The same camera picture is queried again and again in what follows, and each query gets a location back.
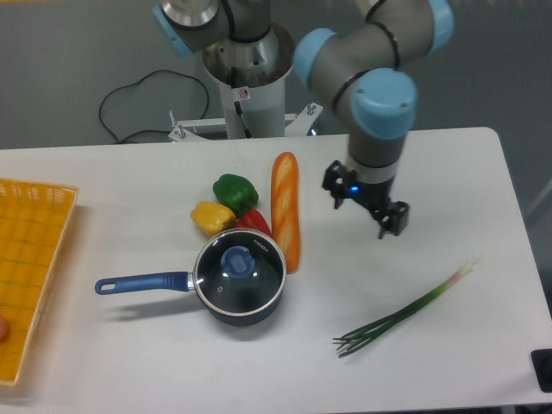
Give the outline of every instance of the green onion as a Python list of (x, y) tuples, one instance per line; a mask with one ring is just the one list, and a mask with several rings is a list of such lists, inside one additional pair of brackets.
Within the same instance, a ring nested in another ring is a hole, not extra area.
[(431, 292), (423, 295), (420, 299), (415, 300), (411, 304), (405, 306), (403, 309), (398, 310), (395, 313), (387, 317), (382, 317), (375, 322), (368, 325), (361, 326), (358, 329), (351, 330), (340, 338), (334, 338), (339, 345), (337, 349), (340, 358), (343, 356), (351, 355), (361, 348), (366, 347), (369, 343), (375, 341), (378, 337), (385, 334), (389, 329), (395, 326), (397, 323), (403, 322), (406, 318), (411, 317), (416, 312), (420, 311), (429, 303), (439, 298), (443, 293), (450, 289), (458, 280), (462, 279), (468, 273), (470, 273), (475, 266), (475, 262), (467, 264), (461, 267), (458, 272), (453, 274), (446, 281), (441, 283), (438, 287)]

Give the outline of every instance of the blue pot handle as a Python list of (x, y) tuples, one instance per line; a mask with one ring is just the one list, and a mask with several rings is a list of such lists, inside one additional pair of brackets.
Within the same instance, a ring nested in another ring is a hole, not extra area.
[(153, 289), (188, 292), (191, 288), (193, 286), (188, 285), (188, 272), (138, 274), (123, 278), (101, 279), (96, 282), (98, 295), (151, 291)]

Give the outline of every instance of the red bell pepper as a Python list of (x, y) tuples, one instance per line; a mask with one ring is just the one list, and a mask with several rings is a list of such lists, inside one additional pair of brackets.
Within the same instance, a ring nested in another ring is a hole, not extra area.
[(263, 217), (262, 214), (256, 209), (251, 209), (250, 211), (245, 213), (245, 215), (243, 215), (243, 217), (238, 220), (235, 226), (242, 229), (259, 230), (269, 237), (273, 236), (272, 232), (270, 231), (270, 227), (268, 227), (267, 221), (265, 220), (265, 217)]

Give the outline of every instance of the yellow plastic tray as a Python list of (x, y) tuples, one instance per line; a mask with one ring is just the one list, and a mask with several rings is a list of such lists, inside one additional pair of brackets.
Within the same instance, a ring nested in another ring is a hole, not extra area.
[(15, 386), (78, 188), (0, 179), (0, 385)]

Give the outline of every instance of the saucepan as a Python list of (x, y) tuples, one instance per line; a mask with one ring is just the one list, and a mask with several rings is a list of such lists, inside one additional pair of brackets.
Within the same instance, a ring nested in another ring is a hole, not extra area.
[(195, 291), (216, 319), (247, 326), (274, 312), (284, 283), (285, 258), (278, 244), (257, 230), (231, 229), (207, 241), (192, 272), (101, 279), (96, 283), (96, 293)]

